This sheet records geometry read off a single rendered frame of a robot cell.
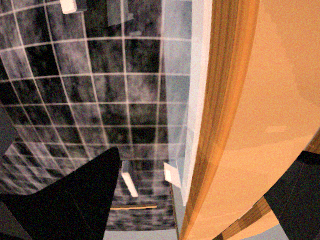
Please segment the orange rectangular box with slot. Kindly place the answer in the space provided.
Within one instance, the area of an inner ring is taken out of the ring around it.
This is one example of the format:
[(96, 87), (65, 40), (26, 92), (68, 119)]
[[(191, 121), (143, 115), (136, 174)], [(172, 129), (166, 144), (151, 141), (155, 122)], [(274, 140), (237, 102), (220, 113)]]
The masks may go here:
[(265, 193), (320, 153), (320, 0), (161, 0), (176, 240), (279, 224)]

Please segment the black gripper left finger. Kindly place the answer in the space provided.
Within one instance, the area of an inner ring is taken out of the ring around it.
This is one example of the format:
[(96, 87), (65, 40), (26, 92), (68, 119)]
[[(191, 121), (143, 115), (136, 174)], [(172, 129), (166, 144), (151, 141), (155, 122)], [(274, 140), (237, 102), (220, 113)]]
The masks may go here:
[(23, 240), (103, 240), (120, 161), (112, 147), (41, 191), (0, 193), (0, 232)]

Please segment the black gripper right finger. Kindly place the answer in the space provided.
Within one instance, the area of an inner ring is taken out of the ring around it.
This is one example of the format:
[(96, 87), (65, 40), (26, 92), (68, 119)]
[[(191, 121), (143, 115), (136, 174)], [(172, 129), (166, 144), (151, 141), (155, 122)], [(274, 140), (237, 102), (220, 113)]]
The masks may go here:
[(320, 240), (320, 153), (303, 149), (263, 196), (288, 240)]

